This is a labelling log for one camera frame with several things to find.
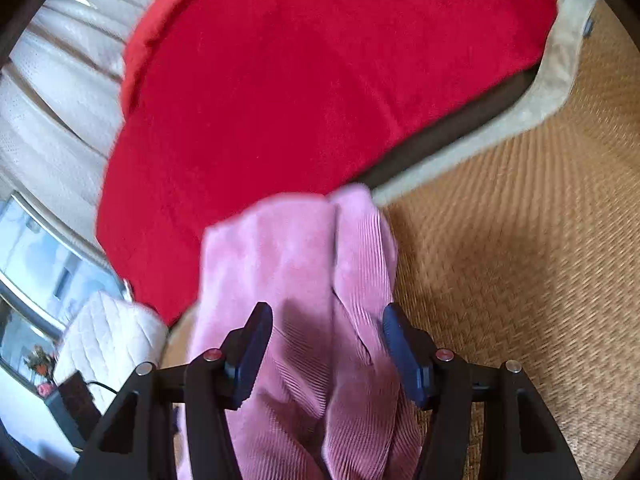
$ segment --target red garment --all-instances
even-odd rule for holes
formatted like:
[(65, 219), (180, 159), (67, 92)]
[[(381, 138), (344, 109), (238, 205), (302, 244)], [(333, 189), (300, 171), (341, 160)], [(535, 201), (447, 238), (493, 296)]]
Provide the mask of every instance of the red garment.
[(206, 226), (336, 189), (539, 61), (556, 16), (555, 0), (187, 3), (136, 73), (97, 225), (167, 323), (196, 300)]

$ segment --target woven mat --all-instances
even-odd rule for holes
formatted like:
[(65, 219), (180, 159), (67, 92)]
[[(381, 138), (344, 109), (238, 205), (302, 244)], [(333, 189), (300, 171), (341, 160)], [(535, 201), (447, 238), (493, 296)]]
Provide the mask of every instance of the woven mat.
[[(601, 480), (640, 439), (640, 53), (606, 4), (592, 16), (556, 115), (385, 213), (412, 322), (469, 361), (521, 361)], [(469, 478), (481, 433), (474, 410)]]

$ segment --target white quilted pillow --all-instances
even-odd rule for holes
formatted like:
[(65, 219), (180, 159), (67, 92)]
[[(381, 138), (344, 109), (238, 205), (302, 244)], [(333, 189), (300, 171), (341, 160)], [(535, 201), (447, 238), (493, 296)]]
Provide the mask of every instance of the white quilted pillow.
[[(153, 310), (96, 292), (66, 331), (53, 378), (60, 384), (78, 370), (85, 381), (117, 391), (140, 363), (158, 364), (166, 336), (167, 327)], [(114, 395), (94, 384), (89, 389), (104, 413)]]

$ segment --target folded pink clothing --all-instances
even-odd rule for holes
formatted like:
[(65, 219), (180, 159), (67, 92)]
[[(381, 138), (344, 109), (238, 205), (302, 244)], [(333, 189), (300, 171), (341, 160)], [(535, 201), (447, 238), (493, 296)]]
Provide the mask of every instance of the folded pink clothing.
[(245, 479), (411, 478), (420, 434), (380, 330), (395, 273), (395, 241), (363, 186), (280, 194), (206, 231), (190, 358), (257, 302), (273, 309), (252, 395), (227, 412)]

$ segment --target screw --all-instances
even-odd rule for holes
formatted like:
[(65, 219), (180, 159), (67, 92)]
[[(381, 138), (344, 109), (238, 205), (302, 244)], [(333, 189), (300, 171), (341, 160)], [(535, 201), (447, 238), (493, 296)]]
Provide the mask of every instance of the screw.
[(140, 376), (147, 375), (154, 370), (154, 366), (151, 363), (141, 363), (136, 367), (136, 373)]
[(222, 359), (224, 354), (220, 348), (210, 348), (202, 355), (205, 361), (213, 362)]
[(436, 352), (436, 357), (440, 359), (440, 361), (448, 362), (453, 360), (454, 353), (448, 348), (439, 348)]
[(509, 359), (505, 364), (504, 367), (507, 368), (508, 371), (510, 371), (513, 374), (517, 374), (522, 370), (522, 365), (513, 360), (513, 359)]

